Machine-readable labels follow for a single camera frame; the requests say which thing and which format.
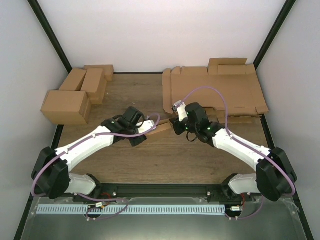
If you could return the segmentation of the brown cardboard box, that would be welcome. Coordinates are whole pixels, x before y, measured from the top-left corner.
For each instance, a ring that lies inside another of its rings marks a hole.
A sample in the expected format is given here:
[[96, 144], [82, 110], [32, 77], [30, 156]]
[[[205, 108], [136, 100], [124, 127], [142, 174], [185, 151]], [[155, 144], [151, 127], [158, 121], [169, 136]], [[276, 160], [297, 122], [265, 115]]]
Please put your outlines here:
[[146, 134], [146, 137], [148, 139], [166, 138], [169, 136], [171, 131], [172, 127], [169, 119], [163, 119], [158, 123], [157, 127], [153, 131]]

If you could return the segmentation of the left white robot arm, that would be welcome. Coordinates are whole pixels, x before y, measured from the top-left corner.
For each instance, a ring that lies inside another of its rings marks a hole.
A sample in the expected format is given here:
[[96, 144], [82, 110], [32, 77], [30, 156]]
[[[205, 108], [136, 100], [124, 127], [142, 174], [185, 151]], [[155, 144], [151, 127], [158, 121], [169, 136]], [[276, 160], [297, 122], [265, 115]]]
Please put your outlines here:
[[135, 147], [146, 138], [155, 122], [134, 107], [124, 114], [104, 120], [95, 130], [66, 146], [46, 147], [39, 153], [31, 174], [31, 194], [34, 197], [56, 199], [64, 194], [77, 194], [91, 202], [102, 196], [102, 184], [91, 174], [71, 171], [94, 153], [128, 139]]

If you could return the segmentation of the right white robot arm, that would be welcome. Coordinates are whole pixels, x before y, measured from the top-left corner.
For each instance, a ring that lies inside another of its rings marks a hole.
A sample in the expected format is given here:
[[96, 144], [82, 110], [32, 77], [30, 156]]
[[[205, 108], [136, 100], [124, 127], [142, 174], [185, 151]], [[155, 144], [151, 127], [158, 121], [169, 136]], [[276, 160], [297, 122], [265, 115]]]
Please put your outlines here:
[[176, 118], [170, 119], [176, 135], [194, 134], [197, 140], [231, 154], [255, 171], [230, 175], [222, 183], [225, 200], [232, 202], [240, 194], [251, 193], [276, 202], [282, 196], [295, 194], [297, 175], [284, 150], [256, 145], [233, 134], [226, 126], [210, 121], [197, 102], [186, 105], [178, 101], [172, 109], [177, 113]]

